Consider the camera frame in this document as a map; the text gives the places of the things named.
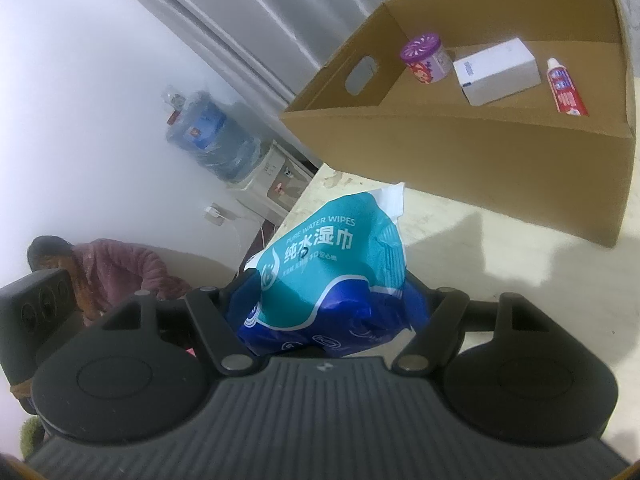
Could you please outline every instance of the pink fleece jacket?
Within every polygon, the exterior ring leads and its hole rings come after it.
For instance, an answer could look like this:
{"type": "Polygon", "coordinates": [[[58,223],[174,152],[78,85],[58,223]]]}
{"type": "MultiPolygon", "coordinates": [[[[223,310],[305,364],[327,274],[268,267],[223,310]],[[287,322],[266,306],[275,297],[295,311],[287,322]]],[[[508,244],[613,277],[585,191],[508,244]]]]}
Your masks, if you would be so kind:
{"type": "Polygon", "coordinates": [[[184,280],[169,276],[160,256],[145,247],[94,240],[74,246],[74,256],[84,270],[95,306],[103,311],[141,288],[160,300],[176,300],[191,290],[184,280]]]}

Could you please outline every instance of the white toothpaste cap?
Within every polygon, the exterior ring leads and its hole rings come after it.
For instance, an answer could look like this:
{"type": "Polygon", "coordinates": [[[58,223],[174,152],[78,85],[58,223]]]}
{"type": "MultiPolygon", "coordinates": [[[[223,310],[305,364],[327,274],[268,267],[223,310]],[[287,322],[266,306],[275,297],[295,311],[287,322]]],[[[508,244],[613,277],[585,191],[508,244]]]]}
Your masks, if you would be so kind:
{"type": "Polygon", "coordinates": [[[558,63],[558,60],[555,57],[550,57],[546,60],[546,69],[551,70],[552,68],[559,68],[562,65],[558,63]]]}

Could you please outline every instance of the jacket sleeve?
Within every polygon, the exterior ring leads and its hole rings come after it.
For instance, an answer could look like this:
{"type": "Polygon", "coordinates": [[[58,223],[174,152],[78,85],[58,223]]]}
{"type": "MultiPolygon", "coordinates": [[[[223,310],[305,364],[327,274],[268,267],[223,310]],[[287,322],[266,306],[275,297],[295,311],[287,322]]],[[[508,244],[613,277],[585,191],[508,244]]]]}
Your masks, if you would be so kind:
{"type": "Polygon", "coordinates": [[[113,263],[142,278],[140,288],[151,290],[160,300],[172,293],[174,280],[169,276],[166,265],[157,253],[145,247],[104,240],[113,263]]]}

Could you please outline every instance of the purple lid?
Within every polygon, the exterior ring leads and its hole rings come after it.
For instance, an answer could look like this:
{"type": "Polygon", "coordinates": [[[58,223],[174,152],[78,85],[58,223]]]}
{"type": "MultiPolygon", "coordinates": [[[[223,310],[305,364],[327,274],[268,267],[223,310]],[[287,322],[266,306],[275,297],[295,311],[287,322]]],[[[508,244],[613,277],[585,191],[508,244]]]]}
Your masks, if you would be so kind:
{"type": "Polygon", "coordinates": [[[435,32],[425,32],[423,35],[413,38],[402,48],[400,58],[405,63],[420,61],[432,56],[441,44],[440,37],[435,32]]]}

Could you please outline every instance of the red toothpaste tube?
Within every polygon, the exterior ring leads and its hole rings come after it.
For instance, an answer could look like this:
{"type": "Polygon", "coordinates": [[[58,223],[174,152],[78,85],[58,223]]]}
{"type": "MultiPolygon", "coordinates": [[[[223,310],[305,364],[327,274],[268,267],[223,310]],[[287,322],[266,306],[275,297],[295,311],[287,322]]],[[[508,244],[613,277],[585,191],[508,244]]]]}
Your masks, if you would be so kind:
{"type": "Polygon", "coordinates": [[[546,79],[549,81],[558,111],[568,115],[589,115],[566,67],[558,63],[555,57],[549,58],[546,66],[546,79]]]}

